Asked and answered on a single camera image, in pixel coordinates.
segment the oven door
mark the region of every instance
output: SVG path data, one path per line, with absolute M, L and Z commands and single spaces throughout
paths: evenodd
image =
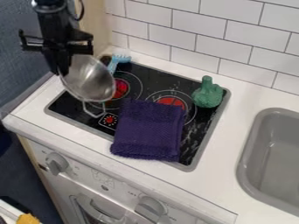
M 136 224 L 142 217 L 129 211 L 86 185 L 73 181 L 67 174 L 53 176 L 42 170 L 64 214 L 67 224 Z
M 90 198 L 83 193 L 71 196 L 74 210 L 86 224 L 134 224 L 128 211 L 113 201 L 99 197 Z

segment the black stovetop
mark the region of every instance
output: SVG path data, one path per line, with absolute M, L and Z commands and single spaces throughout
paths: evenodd
M 109 58 L 104 57 L 102 61 L 108 64 Z M 86 114 L 82 108 L 82 102 L 67 92 L 56 99 L 48 109 L 77 123 L 83 123 L 91 129 L 113 136 L 123 98 L 131 97 L 181 106 L 186 110 L 186 117 L 179 163 L 190 165 L 217 110 L 217 108 L 199 108 L 192 103 L 191 94 L 200 87 L 200 82 L 135 63 L 119 64 L 115 79 L 117 85 L 115 98 L 106 102 L 107 113 L 100 118 L 93 118 Z M 97 103 L 89 103 L 87 108 L 94 113 L 102 111 L 101 105 Z

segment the toy stove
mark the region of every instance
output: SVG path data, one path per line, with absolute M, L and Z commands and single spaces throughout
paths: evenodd
M 105 56 L 101 61 L 107 65 L 110 57 Z M 216 126 L 217 117 L 219 118 L 219 114 L 226 105 L 229 95 L 227 91 L 224 93 L 224 101 L 217 108 L 198 108 L 192 103 L 191 94 L 200 87 L 200 82 L 136 63 L 119 64 L 114 77 L 117 90 L 114 98 L 105 103 L 106 114 L 101 117 L 93 118 L 85 113 L 82 102 L 73 98 L 67 91 L 50 104 L 46 110 L 47 113 L 113 140 L 122 99 L 129 97 L 180 106 L 185 111 L 181 155 L 179 164 L 172 164 L 179 166 L 182 170 L 192 169 L 197 164 L 195 162 L 199 161 L 208 138 Z M 87 103 L 86 107 L 94 114 L 102 112 L 100 103 Z

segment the blue brush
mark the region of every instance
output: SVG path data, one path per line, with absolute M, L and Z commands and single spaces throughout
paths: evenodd
M 110 61 L 110 64 L 108 65 L 108 71 L 113 75 L 115 73 L 115 70 L 117 68 L 118 63 L 128 63 L 131 61 L 130 56 L 124 56 L 124 55 L 112 55 L 112 59 Z

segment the purple cloth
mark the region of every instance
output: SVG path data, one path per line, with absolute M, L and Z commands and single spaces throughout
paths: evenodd
M 126 158 L 177 162 L 183 126 L 179 106 L 124 99 L 110 150 Z

